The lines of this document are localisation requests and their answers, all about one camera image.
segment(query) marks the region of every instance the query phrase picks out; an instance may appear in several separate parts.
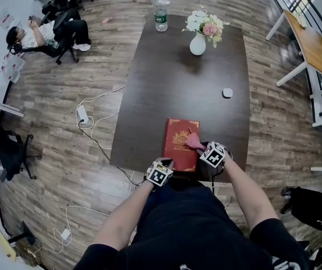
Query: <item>white vase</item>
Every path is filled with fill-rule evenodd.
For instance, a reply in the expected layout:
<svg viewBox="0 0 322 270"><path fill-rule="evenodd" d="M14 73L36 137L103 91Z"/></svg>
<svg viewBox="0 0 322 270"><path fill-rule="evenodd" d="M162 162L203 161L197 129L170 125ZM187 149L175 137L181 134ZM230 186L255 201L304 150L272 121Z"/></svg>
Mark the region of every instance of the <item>white vase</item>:
<svg viewBox="0 0 322 270"><path fill-rule="evenodd" d="M202 55L206 50L205 36L197 32L196 37L193 38L189 45L189 49L194 55Z"/></svg>

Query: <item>white shirt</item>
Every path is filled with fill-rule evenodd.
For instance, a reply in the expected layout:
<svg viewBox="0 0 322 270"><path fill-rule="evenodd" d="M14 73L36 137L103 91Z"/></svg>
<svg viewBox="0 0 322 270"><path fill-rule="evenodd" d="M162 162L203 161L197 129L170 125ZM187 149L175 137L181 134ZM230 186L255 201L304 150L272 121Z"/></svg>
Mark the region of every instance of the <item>white shirt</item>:
<svg viewBox="0 0 322 270"><path fill-rule="evenodd" d="M55 21L51 21L50 23L41 25L38 30L44 39L45 45L51 45L57 48L58 44L55 41L55 34L53 33L53 25ZM25 36L21 40L21 44L23 48L33 48L38 47L35 34L33 30L29 27L25 29Z"/></svg>

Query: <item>pink object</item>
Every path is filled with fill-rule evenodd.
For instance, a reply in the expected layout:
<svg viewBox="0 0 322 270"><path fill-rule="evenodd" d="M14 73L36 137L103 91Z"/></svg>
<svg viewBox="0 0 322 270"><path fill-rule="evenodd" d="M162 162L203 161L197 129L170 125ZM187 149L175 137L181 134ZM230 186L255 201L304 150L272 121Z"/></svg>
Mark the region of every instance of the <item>pink object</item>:
<svg viewBox="0 0 322 270"><path fill-rule="evenodd" d="M205 150L207 147L203 146L200 142L199 142L199 137L197 136L196 133L191 133L191 135L189 135L188 139L185 142L189 147L193 148L193 149L202 149Z"/></svg>
<svg viewBox="0 0 322 270"><path fill-rule="evenodd" d="M206 36L213 36L217 33L217 27L216 25L213 25L213 24L206 24L204 27L203 27L203 33L204 35Z"/></svg>

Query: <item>bouquet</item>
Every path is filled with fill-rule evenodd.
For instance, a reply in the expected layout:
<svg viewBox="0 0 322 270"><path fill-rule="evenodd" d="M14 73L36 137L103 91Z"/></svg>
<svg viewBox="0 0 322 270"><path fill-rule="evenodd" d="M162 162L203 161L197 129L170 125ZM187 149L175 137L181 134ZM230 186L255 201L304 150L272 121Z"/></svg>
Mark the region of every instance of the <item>bouquet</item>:
<svg viewBox="0 0 322 270"><path fill-rule="evenodd" d="M209 42L213 42L213 47L222 41L223 25L229 25L229 22L222 21L216 15L208 14L207 11L195 10L187 18L186 29L182 31L196 31L207 37Z"/></svg>

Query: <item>water bottle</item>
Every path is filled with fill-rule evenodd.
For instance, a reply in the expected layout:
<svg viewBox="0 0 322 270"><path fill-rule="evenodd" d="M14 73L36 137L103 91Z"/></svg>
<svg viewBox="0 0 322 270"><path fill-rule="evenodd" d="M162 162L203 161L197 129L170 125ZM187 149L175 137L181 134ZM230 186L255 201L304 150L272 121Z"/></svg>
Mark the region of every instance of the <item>water bottle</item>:
<svg viewBox="0 0 322 270"><path fill-rule="evenodd" d="M168 28L167 6L170 2L167 0L153 0L153 4L155 5L156 29L159 32L166 31Z"/></svg>

